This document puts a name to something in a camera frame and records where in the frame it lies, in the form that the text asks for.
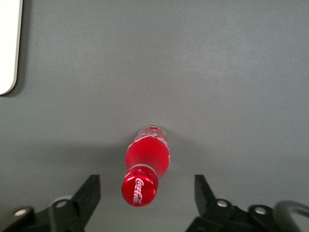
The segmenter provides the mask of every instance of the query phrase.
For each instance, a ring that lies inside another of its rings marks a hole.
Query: bottle label
[[[143,199],[143,195],[141,193],[141,187],[144,186],[144,182],[140,178],[135,179],[135,188],[134,188],[134,195],[133,195],[133,203],[141,204]]]

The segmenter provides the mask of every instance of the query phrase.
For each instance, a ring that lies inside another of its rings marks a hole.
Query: red bottle
[[[157,125],[143,128],[126,151],[126,168],[122,184],[124,199],[133,206],[149,204],[155,197],[158,179],[169,167],[166,133]]]

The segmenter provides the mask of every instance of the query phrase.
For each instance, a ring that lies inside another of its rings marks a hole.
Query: screw
[[[255,210],[256,213],[262,214],[262,215],[265,215],[267,213],[266,209],[264,209],[262,207],[256,207],[254,210]]]
[[[20,210],[17,210],[17,211],[14,213],[14,216],[15,216],[15,217],[22,216],[22,215],[25,214],[26,212],[27,212],[26,209],[20,209]]]
[[[223,200],[219,200],[219,201],[217,202],[217,205],[220,206],[220,207],[227,207],[226,201],[223,201]]]
[[[196,232],[206,232],[206,230],[203,227],[198,227]]]
[[[59,203],[57,203],[56,208],[64,207],[66,204],[67,204],[67,201],[60,201]]]

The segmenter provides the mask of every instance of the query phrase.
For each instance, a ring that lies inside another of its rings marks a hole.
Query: gray table surface
[[[89,232],[184,231],[194,174],[244,210],[309,204],[308,63],[305,0],[24,0],[18,80],[0,97],[0,217],[90,174],[102,200]],[[171,164],[134,208],[124,154],[152,123]]]

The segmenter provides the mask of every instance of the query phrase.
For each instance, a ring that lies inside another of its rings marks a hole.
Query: black cable
[[[273,217],[282,232],[302,232],[294,222],[292,213],[309,218],[309,207],[292,201],[281,201],[275,205]]]

